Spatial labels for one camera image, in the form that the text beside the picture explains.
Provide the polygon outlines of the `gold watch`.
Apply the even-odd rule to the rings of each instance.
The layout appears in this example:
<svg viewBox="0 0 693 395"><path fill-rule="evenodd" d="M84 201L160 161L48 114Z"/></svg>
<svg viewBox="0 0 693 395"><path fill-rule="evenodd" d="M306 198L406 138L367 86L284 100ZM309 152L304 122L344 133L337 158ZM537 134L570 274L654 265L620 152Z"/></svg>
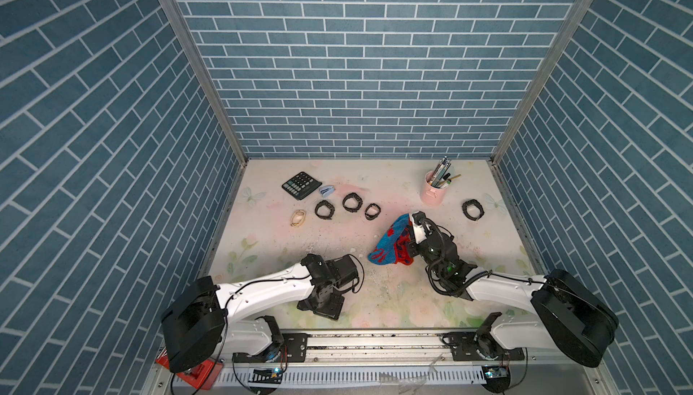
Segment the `gold watch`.
<svg viewBox="0 0 693 395"><path fill-rule="evenodd" d="M290 227L297 228L304 224L307 213L305 210L299 209L292 213L290 218Z"/></svg>

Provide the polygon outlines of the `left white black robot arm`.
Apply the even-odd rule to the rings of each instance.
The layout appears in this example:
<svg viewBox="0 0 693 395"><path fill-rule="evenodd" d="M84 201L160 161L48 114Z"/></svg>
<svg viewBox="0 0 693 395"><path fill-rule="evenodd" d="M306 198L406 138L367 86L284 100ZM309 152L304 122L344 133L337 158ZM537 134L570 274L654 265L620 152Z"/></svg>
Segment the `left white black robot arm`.
<svg viewBox="0 0 693 395"><path fill-rule="evenodd" d="M346 294L357 293L363 278L363 265L351 254L325 260L309 253L287 269L250 281L196 279L161 316L169 369L182 373L235 353L269 360L284 339L265 310L295 303L298 310L336 320Z"/></svg>

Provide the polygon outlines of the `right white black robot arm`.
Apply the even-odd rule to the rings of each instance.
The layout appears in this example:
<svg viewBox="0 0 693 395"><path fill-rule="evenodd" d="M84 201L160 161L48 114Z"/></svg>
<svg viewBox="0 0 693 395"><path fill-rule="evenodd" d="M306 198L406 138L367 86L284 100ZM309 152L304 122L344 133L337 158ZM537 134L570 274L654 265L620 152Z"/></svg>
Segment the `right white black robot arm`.
<svg viewBox="0 0 693 395"><path fill-rule="evenodd" d="M478 353L489 360L530 348L558 350L573 362L596 368L615 340L618 319L606 304L566 270L542 277L481 270L463 261L453 236L423 212L410 217L412 256L426 263L433 290L446 297L489 301L523 313L490 314L476 330Z"/></svg>

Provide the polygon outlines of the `red blue towel cloth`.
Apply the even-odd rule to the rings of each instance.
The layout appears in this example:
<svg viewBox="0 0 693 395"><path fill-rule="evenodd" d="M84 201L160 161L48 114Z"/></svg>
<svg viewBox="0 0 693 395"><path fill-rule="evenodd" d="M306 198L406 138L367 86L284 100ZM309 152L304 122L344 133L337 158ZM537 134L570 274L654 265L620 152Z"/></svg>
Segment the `red blue towel cloth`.
<svg viewBox="0 0 693 395"><path fill-rule="evenodd" d="M375 250L368 254L368 261L376 265L411 265L413 257L408 250L411 243L410 224L408 214L399 216L377 243Z"/></svg>

